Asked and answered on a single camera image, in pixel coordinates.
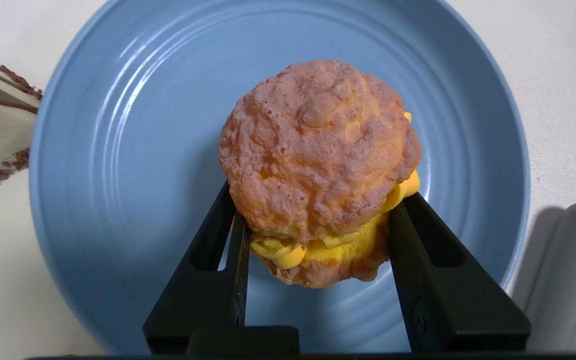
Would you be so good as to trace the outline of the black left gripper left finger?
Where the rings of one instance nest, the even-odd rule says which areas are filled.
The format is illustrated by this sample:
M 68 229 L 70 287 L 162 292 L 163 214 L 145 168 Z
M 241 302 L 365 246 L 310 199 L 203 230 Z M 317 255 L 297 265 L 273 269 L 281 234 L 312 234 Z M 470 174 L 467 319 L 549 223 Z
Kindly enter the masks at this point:
M 250 231 L 225 184 L 142 332 L 153 355 L 298 355 L 293 326 L 246 326 Z

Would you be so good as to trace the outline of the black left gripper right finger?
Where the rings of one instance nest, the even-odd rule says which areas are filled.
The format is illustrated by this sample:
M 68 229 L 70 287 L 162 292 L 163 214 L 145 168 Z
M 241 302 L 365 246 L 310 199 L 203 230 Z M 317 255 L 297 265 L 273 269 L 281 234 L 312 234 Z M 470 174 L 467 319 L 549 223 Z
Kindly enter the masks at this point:
M 388 252 L 414 353 L 523 351 L 526 315 L 420 194 L 388 216 Z

